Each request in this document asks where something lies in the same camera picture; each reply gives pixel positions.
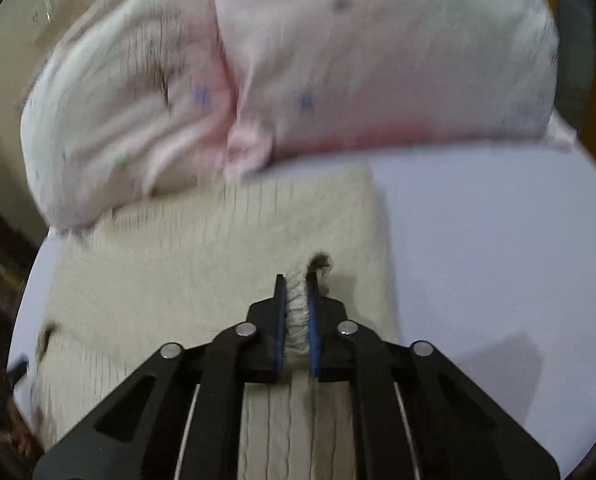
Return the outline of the wall light switch plate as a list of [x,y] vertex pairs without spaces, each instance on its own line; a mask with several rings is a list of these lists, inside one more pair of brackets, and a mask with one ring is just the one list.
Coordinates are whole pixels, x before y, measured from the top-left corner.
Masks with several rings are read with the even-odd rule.
[[63,7],[70,0],[38,0],[36,6],[29,14],[28,21],[34,27],[44,27],[51,24],[56,16],[62,12]]

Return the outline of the white pink pillow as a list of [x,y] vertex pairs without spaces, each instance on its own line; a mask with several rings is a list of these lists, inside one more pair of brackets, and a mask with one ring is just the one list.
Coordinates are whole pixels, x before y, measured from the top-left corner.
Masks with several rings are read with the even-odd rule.
[[226,177],[276,157],[538,139],[555,104],[547,0],[214,0],[237,88]]
[[36,206],[66,231],[263,167],[272,142],[237,122],[236,98],[214,0],[97,0],[48,55],[21,112]]

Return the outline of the beige knitted sweater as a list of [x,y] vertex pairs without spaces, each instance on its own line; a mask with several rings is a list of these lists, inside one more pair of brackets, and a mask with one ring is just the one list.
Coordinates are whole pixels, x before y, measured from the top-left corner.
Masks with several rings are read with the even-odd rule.
[[398,337],[386,209],[364,166],[209,183],[108,214],[68,235],[36,346],[32,402],[44,448],[163,344],[196,347],[288,285],[286,367],[246,391],[243,479],[351,479],[351,396],[307,370],[305,277],[348,316]]

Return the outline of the white pink right pillow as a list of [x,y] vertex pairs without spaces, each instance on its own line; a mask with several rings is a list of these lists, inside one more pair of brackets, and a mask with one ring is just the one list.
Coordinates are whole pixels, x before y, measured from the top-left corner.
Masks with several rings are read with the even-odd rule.
[[237,88],[226,177],[276,157],[538,139],[555,104],[547,0],[214,0]]

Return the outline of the white pink left pillow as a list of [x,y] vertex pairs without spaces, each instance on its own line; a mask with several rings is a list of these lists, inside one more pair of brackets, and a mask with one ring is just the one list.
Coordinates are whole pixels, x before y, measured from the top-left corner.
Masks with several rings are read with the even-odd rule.
[[236,98],[214,0],[97,0],[48,55],[21,112],[36,206],[66,231],[263,167],[272,142],[237,122]]

